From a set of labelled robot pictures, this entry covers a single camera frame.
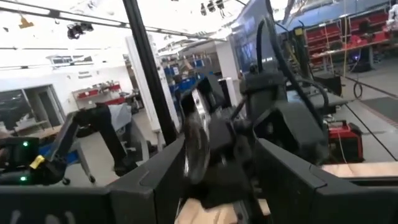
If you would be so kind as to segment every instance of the shelf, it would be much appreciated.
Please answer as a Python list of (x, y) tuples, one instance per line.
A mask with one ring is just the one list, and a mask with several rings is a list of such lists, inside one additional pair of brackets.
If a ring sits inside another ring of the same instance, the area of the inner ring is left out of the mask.
[[(331, 43), (339, 42), (339, 41), (341, 41), (341, 40), (339, 39), (339, 40), (332, 40), (332, 41), (329, 41), (329, 45), (330, 45)], [(319, 49), (325, 49), (325, 48), (326, 48), (326, 45), (322, 45), (322, 46), (319, 46), (319, 47), (309, 47), (309, 48), (308, 48), (308, 51), (310, 52), (310, 51), (319, 50)]]
[(77, 90), (74, 91), (72, 94), (75, 96), (77, 100), (85, 100), (92, 97), (103, 95), (109, 91), (117, 91), (120, 89), (121, 89), (120, 84), (113, 84), (110, 86), (101, 86), (101, 87)]
[[(372, 27), (372, 26), (379, 26), (379, 25), (382, 25), (382, 24), (385, 24), (386, 22), (385, 21), (382, 21), (382, 22), (375, 22), (375, 23), (373, 23), (373, 24), (370, 24), (370, 26)], [(351, 29), (351, 32), (352, 31), (358, 31), (359, 30), (359, 28), (352, 28)]]
[[(335, 34), (328, 34), (328, 38), (330, 39), (331, 37), (338, 37), (338, 36), (340, 36), (341, 34), (340, 33), (335, 33)], [(323, 36), (316, 36), (316, 38), (314, 38), (314, 39), (309, 39), (308, 38), (308, 44), (310, 44), (310, 43), (312, 43), (312, 42), (317, 42), (317, 41), (319, 41), (319, 40), (326, 40), (326, 35), (323, 35)]]

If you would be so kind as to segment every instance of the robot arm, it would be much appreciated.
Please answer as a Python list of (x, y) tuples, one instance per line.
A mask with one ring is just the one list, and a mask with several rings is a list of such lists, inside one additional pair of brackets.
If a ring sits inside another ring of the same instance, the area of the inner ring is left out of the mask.
[[(67, 168), (67, 155), (76, 138), (78, 128), (87, 125), (98, 130), (104, 139), (114, 159), (116, 175), (126, 174), (137, 167), (136, 155), (123, 148), (113, 124), (115, 120), (111, 119), (111, 112), (107, 105), (99, 104), (96, 108), (68, 114), (50, 152), (45, 156), (38, 155), (25, 169), (3, 172), (0, 174), (0, 185), (20, 184), (21, 177), (28, 180), (25, 184), (29, 185), (50, 185), (61, 181)], [(22, 144), (25, 138), (8, 138), (8, 140)]]

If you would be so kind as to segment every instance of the window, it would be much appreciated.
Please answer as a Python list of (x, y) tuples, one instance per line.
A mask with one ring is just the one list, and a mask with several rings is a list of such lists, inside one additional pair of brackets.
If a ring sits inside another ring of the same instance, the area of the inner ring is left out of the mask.
[(71, 63), (71, 62), (92, 62), (91, 56), (74, 55), (74, 56), (54, 56), (50, 58), (53, 64)]
[(86, 55), (74, 55), (73, 56), (73, 61), (74, 62), (92, 62), (93, 59), (91, 56), (86, 56)]
[(56, 56), (51, 58), (53, 64), (70, 63), (72, 61), (71, 56)]
[(0, 92), (0, 126), (12, 131), (23, 117), (33, 118), (33, 114), (22, 91)]

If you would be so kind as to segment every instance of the ceiling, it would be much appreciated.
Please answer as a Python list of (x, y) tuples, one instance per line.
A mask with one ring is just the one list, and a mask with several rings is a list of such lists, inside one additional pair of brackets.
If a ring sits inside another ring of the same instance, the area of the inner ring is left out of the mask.
[[(127, 22), (123, 0), (14, 1), (62, 11), (70, 11), (76, 14), (85, 14)], [(287, 5), (287, 1), (288, 0), (271, 0), (272, 7), (274, 9), (284, 9)], [(206, 10), (207, 15), (203, 16), (200, 11), (201, 3), (204, 3), (206, 6), (209, 0), (138, 0), (142, 20), (146, 26), (191, 34), (218, 31), (223, 25), (235, 20), (242, 11), (244, 4), (248, 2), (249, 0), (223, 0), (224, 16), (221, 16), (219, 9), (212, 13)], [(95, 26), (93, 32), (87, 33), (79, 40), (69, 40), (66, 34), (66, 26), (71, 24), (71, 22), (58, 21), (58, 24), (56, 24), (53, 19), (35, 16), (25, 17), (29, 22), (33, 22), (35, 26), (20, 29), (18, 26), (21, 23), (20, 15), (11, 14), (10, 12), (0, 12), (1, 25), (8, 29), (8, 32), (1, 32), (0, 30), (0, 38), (2, 40), (0, 47), (122, 47), (124, 46), (122, 37), (131, 35), (129, 29)], [(172, 41), (165, 40), (163, 34), (153, 34), (153, 36), (158, 47), (166, 46)]]

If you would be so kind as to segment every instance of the storage rack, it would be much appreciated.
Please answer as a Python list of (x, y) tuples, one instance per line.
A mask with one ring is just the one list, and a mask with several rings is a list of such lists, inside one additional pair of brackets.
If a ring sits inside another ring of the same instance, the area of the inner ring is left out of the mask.
[(372, 32), (382, 31), (388, 19), (388, 10), (386, 7), (381, 7), (373, 11), (348, 16), (346, 29), (344, 28), (345, 17), (306, 28), (307, 49), (313, 67), (323, 69), (324, 63), (321, 57), (312, 58), (312, 55), (330, 50), (330, 45), (335, 42), (341, 42), (344, 45), (345, 38), (348, 38), (347, 42), (349, 42), (351, 35), (358, 33), (359, 24), (366, 19), (369, 19)]
[(111, 94), (119, 91), (121, 91), (119, 82), (107, 82), (93, 85), (92, 88), (73, 91), (72, 95), (76, 101), (77, 108), (80, 110), (95, 103), (105, 103), (107, 105), (123, 103), (123, 97), (113, 98)]

